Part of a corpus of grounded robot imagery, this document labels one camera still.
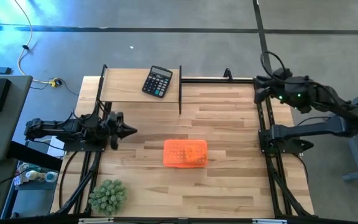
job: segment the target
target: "orange plastic box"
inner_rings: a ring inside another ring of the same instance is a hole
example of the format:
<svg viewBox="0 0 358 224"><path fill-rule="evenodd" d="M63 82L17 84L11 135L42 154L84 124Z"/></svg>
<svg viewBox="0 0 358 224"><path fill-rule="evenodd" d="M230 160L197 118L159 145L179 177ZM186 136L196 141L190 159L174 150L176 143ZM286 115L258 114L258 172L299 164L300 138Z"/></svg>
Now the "orange plastic box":
<svg viewBox="0 0 358 224"><path fill-rule="evenodd" d="M208 148L206 141L165 140L163 162L167 167L204 167L208 164Z"/></svg>

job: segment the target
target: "green plant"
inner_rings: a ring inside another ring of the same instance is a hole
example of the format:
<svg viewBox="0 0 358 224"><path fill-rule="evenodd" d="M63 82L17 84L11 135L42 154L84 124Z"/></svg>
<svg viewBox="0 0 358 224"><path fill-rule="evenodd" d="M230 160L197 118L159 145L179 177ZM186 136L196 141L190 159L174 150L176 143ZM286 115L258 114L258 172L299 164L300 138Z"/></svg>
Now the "green plant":
<svg viewBox="0 0 358 224"><path fill-rule="evenodd" d="M106 216L117 214L127 198L127 189L121 180L104 180L100 187L95 187L89 195L93 210Z"/></svg>

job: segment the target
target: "wire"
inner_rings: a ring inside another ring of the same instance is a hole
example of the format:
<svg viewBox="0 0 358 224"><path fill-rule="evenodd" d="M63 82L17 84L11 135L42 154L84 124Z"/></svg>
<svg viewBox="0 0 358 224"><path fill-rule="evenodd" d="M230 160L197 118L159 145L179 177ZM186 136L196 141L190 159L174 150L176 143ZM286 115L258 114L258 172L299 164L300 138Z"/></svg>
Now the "wire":
<svg viewBox="0 0 358 224"><path fill-rule="evenodd" d="M302 159L298 154L293 153L293 155L294 155L295 157L297 157L297 158L302 162L303 167L305 168L306 182L307 182L308 185L309 185L309 173L308 173L308 168L306 167L305 162L303 162L303 159Z"/></svg>
<svg viewBox="0 0 358 224"><path fill-rule="evenodd" d="M61 149L61 148L56 147L56 146L53 146L53 145L51 145L51 144L49 144L49 143L46 143L46 142L43 142L43 141L36 141L36 140L30 140L30 141L32 141L32 142L37 142L37 143L42 143L42 144L46 144L46 145L48 145L48 146L50 146L50 147L52 147L52 148L55 148L55 149L64 150L64 149Z"/></svg>
<svg viewBox="0 0 358 224"><path fill-rule="evenodd" d="M67 121L71 118L71 116L73 116L73 112L70 113L69 117L66 120L64 120L64 121L62 121L60 123L57 123L56 125L62 125L62 124L67 123Z"/></svg>
<svg viewBox="0 0 358 224"><path fill-rule="evenodd" d="M299 84L304 84L305 82L286 82L284 80L281 80L277 77L275 77L266 67L265 65L265 61L264 61L264 54L268 54L268 55L273 55L281 64L281 67L283 68L283 71L285 72L285 66L284 66L284 63L283 61L281 60L281 58L273 53L273 52L270 52L270 51L264 51L260 54L260 64L262 65L262 67L264 68L265 72L271 77L273 78L274 80L277 80L279 81L280 83L284 83L284 84L291 84L291 85L299 85ZM330 97L333 99L333 101L335 102L335 104L339 105L338 101L335 99L334 95L328 90L328 88L318 82L314 82L314 81L308 81L309 83L311 84L314 84L316 86L319 86L321 88L323 88L329 95Z"/></svg>
<svg viewBox="0 0 358 224"><path fill-rule="evenodd" d="M267 67L266 67L266 65L265 65L264 54L273 55L273 56L278 60L278 62L280 62L281 67L283 68L283 71L285 72L284 63L283 63L283 61L281 60L281 58L280 58L277 54L275 54L275 53L273 53L273 52L264 51L264 52L262 52L262 53L260 54L260 64L262 65L262 68L264 68L265 72L266 72L270 77L272 77L274 80L277 80L277 81L279 81L279 82L281 82L281 83L285 83L285 84L303 84L303 83L304 83L304 82L286 82L286 81L284 81L284 80L281 80L281 79L275 77L275 76L267 69Z"/></svg>
<svg viewBox="0 0 358 224"><path fill-rule="evenodd" d="M68 165L70 164L71 160L73 160L73 158L74 158L74 156L77 154L77 152L78 152L78 151L75 151L75 152L70 156L70 158L68 158L67 163L66 163L66 166L65 166L65 168L63 169L63 172L62 172L62 178L60 179L60 185L59 185L59 209L62 208L62 204L63 204L63 199L62 199L63 180L64 180L64 178L65 178Z"/></svg>
<svg viewBox="0 0 358 224"><path fill-rule="evenodd" d="M103 104L103 102L102 102L101 100L99 100L99 99L96 99L96 101L98 101L99 106L100 106L100 109L101 109L103 112L108 113L108 112L107 112L107 109L106 109L106 107L105 107L105 105Z"/></svg>
<svg viewBox="0 0 358 224"><path fill-rule="evenodd" d="M96 99L96 101L95 101L94 103L95 103L95 105L96 105L96 104L99 104L99 105L102 104L102 105L103 105L102 101L100 101L99 99ZM90 119L90 117L92 117L92 115L94 115L95 113L97 113L96 107L94 107L92 113L90 113L89 116L87 116L87 117L85 117L85 118L82 118L83 115L81 115L80 118L77 117L77 115L75 115L74 108L71 110L71 112L73 113L73 116L75 117L75 119L77 119L78 121L86 121L87 119Z"/></svg>
<svg viewBox="0 0 358 224"><path fill-rule="evenodd" d="M58 158L58 159L61 159L61 158L63 158L64 156L54 156L54 157L55 157L55 158ZM25 169L25 170L23 170L22 172L20 172L19 174L14 175L13 177L8 177L8 178L6 178L6 179L0 181L0 184L3 183L3 182L5 182L5 181L7 181L7 180L13 179L13 178L15 178L15 177L17 177L17 176L20 176L20 175L23 174L25 171L28 171L28 170L31 170L31 169L35 169L35 168L39 168L39 167L40 167L40 166L30 167L30 168L28 168L28 169Z"/></svg>
<svg viewBox="0 0 358 224"><path fill-rule="evenodd" d="M24 9L22 8L22 6L21 6L16 0L14 0L14 1L16 2L17 6L19 6L20 10L21 10L21 11L23 12L23 14L25 15L25 18L27 19L27 22L29 22L29 25L30 25L30 37L29 37L29 40L27 41L26 44L22 45L23 50L22 50L22 52L20 53L19 58L17 59L17 67L19 68L19 70L20 70L20 72L21 72L22 75L26 75L26 74L23 72L22 67L20 66L20 62L21 62L21 60L22 60L22 58L23 58L24 50L29 50L29 44L30 44L30 41L31 41L31 39L32 39L32 25L31 25L31 21L30 21L28 15L25 13L25 11L24 11ZM38 82L38 83L48 83L48 82L45 82L45 81L39 81L39 80L35 80L35 79L33 79L32 81L33 81L33 82Z"/></svg>
<svg viewBox="0 0 358 224"><path fill-rule="evenodd" d="M30 86L30 88L33 89L33 90L43 90L43 89L45 89L48 85L49 85L49 83L47 83L47 84L46 84L44 87L42 87L42 88L35 88L35 87L32 87L32 86Z"/></svg>
<svg viewBox="0 0 358 224"><path fill-rule="evenodd" d="M329 116L318 116L318 117L312 117L312 118L306 118L303 121L301 121L299 124L297 124L297 126L301 125L302 123L304 123L305 121L308 121L310 119L317 119L317 118L321 118L321 119L331 119L331 117Z"/></svg>
<svg viewBox="0 0 358 224"><path fill-rule="evenodd" d="M77 94L77 93L71 91L71 90L68 88L68 86L67 86L65 80L63 80L62 78L59 78L59 79L63 82L63 84L66 86L66 89L67 89L70 93L72 93L72 94L74 94L74 95L76 95L76 96L79 96L79 94Z"/></svg>

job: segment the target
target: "wooden shelf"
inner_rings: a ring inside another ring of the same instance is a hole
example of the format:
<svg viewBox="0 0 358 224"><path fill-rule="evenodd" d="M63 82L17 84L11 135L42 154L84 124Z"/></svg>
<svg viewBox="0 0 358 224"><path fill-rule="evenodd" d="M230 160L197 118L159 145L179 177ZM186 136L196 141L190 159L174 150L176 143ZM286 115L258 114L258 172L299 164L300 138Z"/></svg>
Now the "wooden shelf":
<svg viewBox="0 0 358 224"><path fill-rule="evenodd" d="M173 74L167 92L163 98L158 98L142 91L150 69L108 68L104 76L100 100L108 102L179 103L179 69L170 70Z"/></svg>

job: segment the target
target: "desk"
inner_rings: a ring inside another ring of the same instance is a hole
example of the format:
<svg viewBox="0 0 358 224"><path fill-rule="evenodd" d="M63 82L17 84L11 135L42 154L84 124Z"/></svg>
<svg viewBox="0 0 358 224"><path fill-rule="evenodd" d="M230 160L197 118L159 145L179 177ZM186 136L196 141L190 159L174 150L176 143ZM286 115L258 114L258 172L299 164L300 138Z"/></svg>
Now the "desk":
<svg viewBox="0 0 358 224"><path fill-rule="evenodd" d="M84 77L76 114L92 111L98 82L99 77ZM102 153L96 185L104 179L121 179L128 188L126 204L116 216L272 218L265 157L257 137L260 127L253 86L183 83L182 97L182 114L177 113L176 103L112 104L112 110L124 112L126 124L138 129L138 133L119 141L118 151L107 149ZM289 106L274 100L272 105L277 124L293 125ZM164 167L162 149L166 139L207 140L208 166ZM84 153L79 152L67 170L64 202L78 185L83 158ZM301 162L284 154L283 163L289 189L313 213ZM81 211L88 191L85 188ZM51 212L57 210L58 191Z"/></svg>

